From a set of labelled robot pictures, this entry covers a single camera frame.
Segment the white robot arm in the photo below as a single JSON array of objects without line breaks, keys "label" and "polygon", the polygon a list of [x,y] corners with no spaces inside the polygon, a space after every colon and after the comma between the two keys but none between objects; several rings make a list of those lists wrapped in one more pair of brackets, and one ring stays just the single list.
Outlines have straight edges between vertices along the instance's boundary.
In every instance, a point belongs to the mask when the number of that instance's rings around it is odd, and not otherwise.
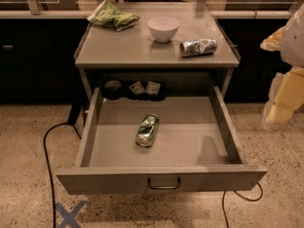
[{"label": "white robot arm", "polygon": [[264,106],[263,128],[276,130],[304,105],[304,5],[284,27],[264,39],[260,47],[279,51],[281,60],[292,67],[289,72],[274,77]]}]

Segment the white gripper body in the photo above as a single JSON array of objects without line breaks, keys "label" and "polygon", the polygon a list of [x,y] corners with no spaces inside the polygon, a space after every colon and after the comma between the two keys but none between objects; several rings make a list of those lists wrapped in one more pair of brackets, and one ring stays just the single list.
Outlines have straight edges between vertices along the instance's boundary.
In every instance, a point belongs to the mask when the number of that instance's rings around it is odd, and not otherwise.
[{"label": "white gripper body", "polygon": [[277,73],[264,106],[262,127],[277,130],[304,105],[304,68],[293,66],[286,74]]}]

